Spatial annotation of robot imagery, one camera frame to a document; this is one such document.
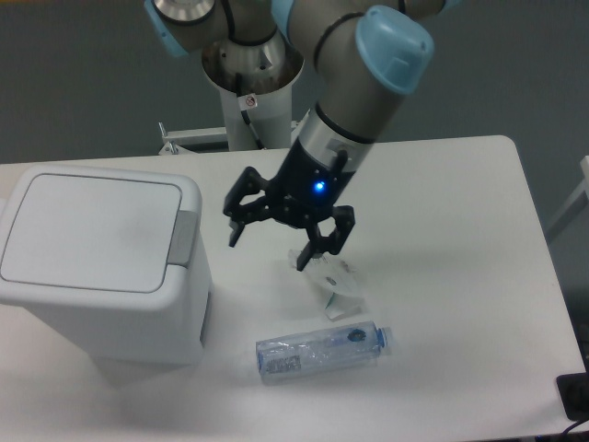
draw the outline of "plastic water bottle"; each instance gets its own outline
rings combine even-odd
[[[378,358],[391,336],[388,327],[368,321],[260,341],[258,370],[270,381],[355,366]]]

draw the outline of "light blue joint cap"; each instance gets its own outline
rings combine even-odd
[[[400,95],[415,90],[433,56],[427,30],[386,6],[371,7],[358,21],[356,46],[368,70]]]
[[[157,14],[156,8],[151,0],[144,1],[145,10],[147,11],[147,15],[151,18],[151,22],[156,28],[157,35],[159,38],[162,39],[164,46],[166,47],[167,53],[169,53],[173,57],[183,57],[184,55],[188,55],[186,50],[180,46],[180,43],[169,33],[167,30],[166,25],[162,21],[161,17]]]
[[[294,3],[295,0],[272,0],[272,16],[276,26],[289,43],[291,40],[288,38],[288,19],[291,16]]]
[[[460,3],[462,3],[462,0],[445,0],[444,7],[442,8],[442,11],[440,11],[440,12],[445,12],[448,9],[450,9],[451,7],[458,6],[458,4],[460,4]]]

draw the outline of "gray wall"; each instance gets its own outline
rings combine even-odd
[[[223,124],[199,54],[170,59],[142,3],[0,5],[0,162],[154,155],[158,121]],[[589,155],[589,2],[465,0],[422,24],[436,54],[382,139],[511,137],[546,222]],[[322,85],[306,69],[294,89],[300,118]],[[552,248],[579,306],[589,296],[583,223]]]

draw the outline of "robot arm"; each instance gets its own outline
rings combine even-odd
[[[250,58],[252,48],[258,48],[254,55],[275,52],[271,45],[278,25],[326,80],[326,93],[276,176],[265,180],[247,168],[226,196],[231,247],[247,224],[273,218],[306,230],[309,242],[298,258],[299,271],[314,256],[341,251],[354,226],[354,213],[350,206],[334,204],[398,106],[417,87],[433,55],[432,38],[411,19],[436,14],[453,3],[456,0],[145,0],[164,40],[168,34],[173,37],[176,52],[227,41],[237,46],[234,61],[241,63]],[[225,52],[228,61],[229,51],[219,53]],[[207,60],[214,57],[206,53],[203,65],[213,78]],[[225,70],[221,84],[215,83],[238,95],[263,94],[283,86],[281,72],[298,72],[302,64],[295,63],[293,70],[288,64],[270,63],[282,69],[272,75],[258,68],[258,57],[253,60],[253,67],[246,69],[252,73],[249,81],[233,70],[227,76]],[[241,204],[247,195],[261,192],[258,200]],[[318,223],[329,217],[335,229],[323,237]]]
[[[245,226],[273,218],[304,228],[309,241],[298,258],[301,271],[314,256],[338,254],[354,226],[350,206],[334,206],[395,110],[416,87],[433,55],[420,25],[371,1],[274,1],[272,12],[294,47],[312,61],[327,91],[271,180],[247,168],[225,198],[235,246]],[[416,17],[441,10],[444,1],[388,2]],[[247,195],[257,201],[240,204]],[[323,237],[318,223],[333,217]]]

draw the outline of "white table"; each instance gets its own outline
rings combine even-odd
[[[378,145],[342,195],[357,225],[342,257],[365,312],[332,324],[289,268],[303,231],[272,221],[235,249],[222,215],[246,165],[284,151],[97,159],[185,174],[201,187],[215,281],[197,367],[92,361],[25,310],[0,307],[0,436],[27,441],[460,441],[562,431],[555,377],[583,371],[513,143],[481,137]],[[0,166],[7,197],[29,165]],[[377,366],[266,387],[254,343],[374,320],[396,336]]]

